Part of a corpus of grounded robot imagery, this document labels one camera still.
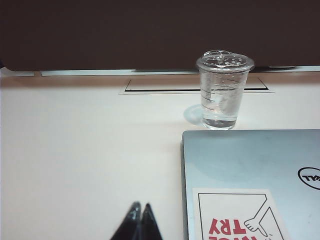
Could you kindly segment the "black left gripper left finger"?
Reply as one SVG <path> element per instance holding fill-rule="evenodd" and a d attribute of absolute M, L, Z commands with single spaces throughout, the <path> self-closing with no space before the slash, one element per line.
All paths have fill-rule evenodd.
<path fill-rule="evenodd" d="M 141 204 L 132 203 L 122 223 L 115 231 L 111 240 L 140 240 L 141 239 Z"/>

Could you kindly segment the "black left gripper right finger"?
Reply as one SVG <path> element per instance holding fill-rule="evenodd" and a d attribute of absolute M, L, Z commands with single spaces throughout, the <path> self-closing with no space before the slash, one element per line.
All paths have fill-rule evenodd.
<path fill-rule="evenodd" d="M 162 235 L 160 233 L 156 218 L 154 216 L 152 207 L 149 203 L 145 205 L 142 213 L 142 218 L 140 220 L 140 240 L 162 240 Z"/>

